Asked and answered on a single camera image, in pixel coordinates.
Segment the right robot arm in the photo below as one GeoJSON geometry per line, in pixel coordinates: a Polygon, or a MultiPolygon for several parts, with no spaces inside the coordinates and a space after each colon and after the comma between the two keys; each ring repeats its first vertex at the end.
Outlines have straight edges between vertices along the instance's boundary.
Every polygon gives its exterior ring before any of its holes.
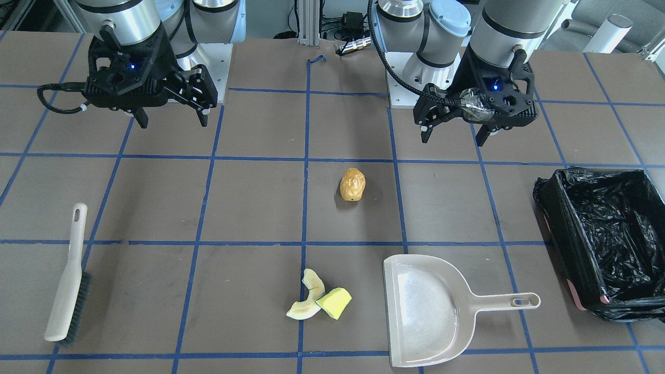
{"type": "Polygon", "coordinates": [[[146,108],[174,100],[202,126],[219,103],[218,79],[203,44],[240,43],[244,1],[78,1],[94,32],[88,50],[86,102],[133,116],[147,128],[146,108]]]}

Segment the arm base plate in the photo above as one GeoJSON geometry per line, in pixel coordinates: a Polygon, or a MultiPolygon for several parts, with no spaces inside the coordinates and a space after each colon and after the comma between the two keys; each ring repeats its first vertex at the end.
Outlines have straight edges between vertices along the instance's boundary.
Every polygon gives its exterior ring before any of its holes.
{"type": "MultiPolygon", "coordinates": [[[[387,62],[397,76],[418,90],[423,90],[425,83],[431,78],[431,67],[410,52],[388,52],[387,62]]],[[[390,73],[387,76],[390,106],[393,109],[413,109],[419,95],[405,88],[390,73]]]]}
{"type": "Polygon", "coordinates": [[[223,104],[230,73],[233,44],[199,44],[188,56],[178,58],[184,70],[190,70],[197,64],[204,64],[218,91],[218,104],[223,104]]]}

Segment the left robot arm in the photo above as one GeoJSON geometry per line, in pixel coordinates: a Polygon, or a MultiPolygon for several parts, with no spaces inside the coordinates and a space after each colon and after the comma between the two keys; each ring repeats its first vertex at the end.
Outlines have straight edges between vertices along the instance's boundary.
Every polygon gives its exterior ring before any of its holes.
{"type": "Polygon", "coordinates": [[[529,58],[564,1],[487,1],[477,21],[458,1],[370,1],[369,33],[387,73],[417,95],[414,123],[429,141],[438,125],[479,125],[477,146],[532,123],[529,58]]]}

